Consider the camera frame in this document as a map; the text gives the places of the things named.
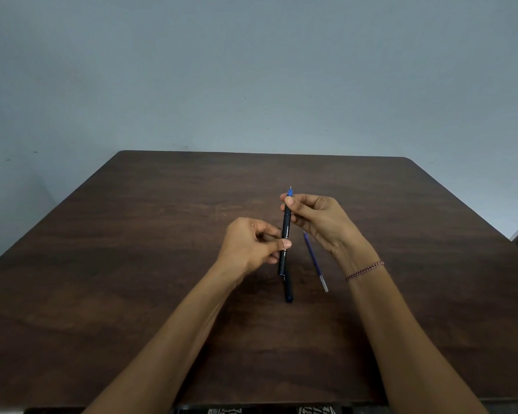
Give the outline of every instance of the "brown tabletop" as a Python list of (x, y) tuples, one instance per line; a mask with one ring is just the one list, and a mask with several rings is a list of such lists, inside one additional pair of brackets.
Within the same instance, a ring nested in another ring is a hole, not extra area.
[[(289, 185), (338, 199), (478, 397), (518, 398), (518, 248), (409, 159), (123, 151), (0, 257), (0, 406), (87, 405), (214, 262), (228, 223), (282, 223)], [(383, 400), (340, 270), (313, 243), (325, 293), (301, 230), (290, 237), (294, 303), (274, 266), (249, 275), (179, 406)]]

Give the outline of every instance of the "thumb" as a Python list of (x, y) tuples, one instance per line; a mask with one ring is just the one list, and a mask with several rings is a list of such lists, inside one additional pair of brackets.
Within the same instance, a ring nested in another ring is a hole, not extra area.
[(286, 196), (284, 198), (284, 203), (290, 208), (290, 211), (294, 212), (296, 215), (303, 216), (309, 221), (315, 217), (315, 213), (317, 212), (291, 196)]
[(267, 258), (270, 254), (275, 251), (282, 251), (290, 248), (292, 242), (289, 239), (276, 239), (274, 241), (264, 242), (260, 244), (263, 247), (264, 257)]

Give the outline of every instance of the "bracelet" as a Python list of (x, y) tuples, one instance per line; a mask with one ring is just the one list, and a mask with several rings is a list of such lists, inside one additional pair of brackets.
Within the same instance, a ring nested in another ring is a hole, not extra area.
[(367, 271), (371, 271), (373, 269), (376, 269), (377, 267), (379, 266), (383, 266), (384, 265), (384, 262), (382, 261), (379, 261), (378, 263), (374, 263), (366, 268), (364, 268), (363, 270), (359, 270), (359, 271), (356, 271), (355, 273), (353, 274), (350, 274), (349, 276), (347, 276), (345, 278), (345, 280), (349, 280), (349, 279), (352, 279), (352, 278), (356, 278), (357, 276), (359, 276), (360, 274), (363, 274), (363, 273), (366, 273)]

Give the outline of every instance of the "person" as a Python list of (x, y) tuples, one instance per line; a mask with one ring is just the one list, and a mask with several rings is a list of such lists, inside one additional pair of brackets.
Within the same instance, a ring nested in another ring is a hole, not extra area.
[[(333, 198), (281, 195), (292, 222), (337, 260), (346, 276), (380, 259)], [(263, 263), (277, 263), (291, 246), (267, 222), (231, 223), (218, 258), (158, 333), (84, 411), (164, 413), (207, 339), (229, 293)], [(387, 399), (396, 413), (487, 412), (421, 329), (383, 265), (348, 281), (380, 368)]]

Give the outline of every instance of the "person's right hand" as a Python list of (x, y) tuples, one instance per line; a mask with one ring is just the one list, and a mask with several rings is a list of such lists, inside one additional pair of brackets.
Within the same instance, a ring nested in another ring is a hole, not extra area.
[(334, 257), (364, 240), (334, 198), (303, 193), (291, 197), (283, 193), (280, 199), (284, 202), (280, 209), (284, 211), (286, 204), (292, 211), (292, 222), (310, 233)]

